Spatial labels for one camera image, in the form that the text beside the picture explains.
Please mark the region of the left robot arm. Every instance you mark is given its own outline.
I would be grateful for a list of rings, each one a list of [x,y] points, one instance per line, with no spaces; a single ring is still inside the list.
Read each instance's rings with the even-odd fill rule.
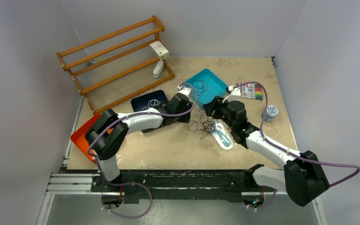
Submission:
[[[144,111],[104,111],[84,136],[89,145],[87,154],[95,158],[104,177],[103,186],[110,192],[117,191],[121,186],[116,154],[128,134],[162,128],[175,122],[188,123],[194,107],[195,102],[188,95],[178,92],[171,100]]]

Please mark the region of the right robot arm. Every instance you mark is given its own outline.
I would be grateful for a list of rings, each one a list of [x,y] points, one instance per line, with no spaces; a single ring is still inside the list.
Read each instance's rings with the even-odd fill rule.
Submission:
[[[293,150],[264,135],[260,128],[248,121],[242,102],[214,97],[203,107],[208,116],[222,120],[229,127],[237,144],[259,153],[279,167],[258,166],[253,169],[244,178],[247,189],[255,191],[261,186],[271,187],[286,192],[298,206],[306,206],[329,189],[329,181],[316,154],[309,150]]]

